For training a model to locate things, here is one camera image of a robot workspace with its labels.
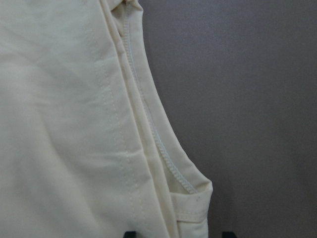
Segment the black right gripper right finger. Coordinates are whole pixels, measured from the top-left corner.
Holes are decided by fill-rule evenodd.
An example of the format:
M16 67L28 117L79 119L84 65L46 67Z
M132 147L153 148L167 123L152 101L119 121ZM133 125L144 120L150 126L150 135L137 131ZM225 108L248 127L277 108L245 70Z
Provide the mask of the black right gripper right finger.
M221 237L222 238L235 238L235 233L232 231L223 231Z

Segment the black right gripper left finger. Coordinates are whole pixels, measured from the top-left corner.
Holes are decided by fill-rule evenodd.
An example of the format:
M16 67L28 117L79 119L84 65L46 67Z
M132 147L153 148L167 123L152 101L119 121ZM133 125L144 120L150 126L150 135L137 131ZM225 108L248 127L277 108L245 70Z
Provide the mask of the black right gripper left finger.
M136 238L135 231L126 231L123 235L123 238Z

